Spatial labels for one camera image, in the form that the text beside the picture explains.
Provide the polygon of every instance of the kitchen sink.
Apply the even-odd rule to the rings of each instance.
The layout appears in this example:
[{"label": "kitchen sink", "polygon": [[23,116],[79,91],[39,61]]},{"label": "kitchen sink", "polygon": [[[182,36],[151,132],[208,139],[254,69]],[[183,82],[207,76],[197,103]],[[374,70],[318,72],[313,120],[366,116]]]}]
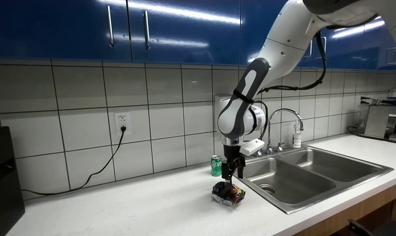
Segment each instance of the kitchen sink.
[{"label": "kitchen sink", "polygon": [[283,212],[291,213],[391,170],[305,146],[246,159],[241,180]]}]

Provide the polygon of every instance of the backsplash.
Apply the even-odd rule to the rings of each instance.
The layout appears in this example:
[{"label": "backsplash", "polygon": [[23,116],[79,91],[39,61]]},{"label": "backsplash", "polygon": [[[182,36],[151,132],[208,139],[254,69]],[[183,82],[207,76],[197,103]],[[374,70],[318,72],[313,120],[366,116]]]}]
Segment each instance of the backsplash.
[{"label": "backsplash", "polygon": [[[37,191],[80,186],[115,150],[115,114],[130,127],[114,161],[92,184],[199,162],[220,153],[214,95],[228,94],[244,68],[101,61],[0,60],[0,125],[12,129],[21,184]],[[305,85],[318,70],[278,82]],[[304,119],[304,140],[343,133],[359,120],[360,95],[385,97],[396,72],[330,70],[316,89],[270,91],[270,111],[290,107]],[[271,142],[291,142],[295,118],[273,118]]]}]

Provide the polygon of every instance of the dark object on counter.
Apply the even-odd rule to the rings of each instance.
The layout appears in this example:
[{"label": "dark object on counter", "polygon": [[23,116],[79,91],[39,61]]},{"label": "dark object on counter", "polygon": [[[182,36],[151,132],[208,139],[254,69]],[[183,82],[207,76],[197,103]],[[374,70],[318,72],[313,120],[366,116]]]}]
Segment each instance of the dark object on counter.
[{"label": "dark object on counter", "polygon": [[245,191],[231,182],[218,182],[212,186],[212,199],[225,205],[238,204],[245,198]]},{"label": "dark object on counter", "polygon": [[25,213],[9,127],[0,127],[0,236]]},{"label": "dark object on counter", "polygon": [[388,236],[388,234],[396,236],[396,221],[393,220],[380,225],[374,232],[370,232],[355,220],[349,220],[349,221],[350,221],[351,236]]}]

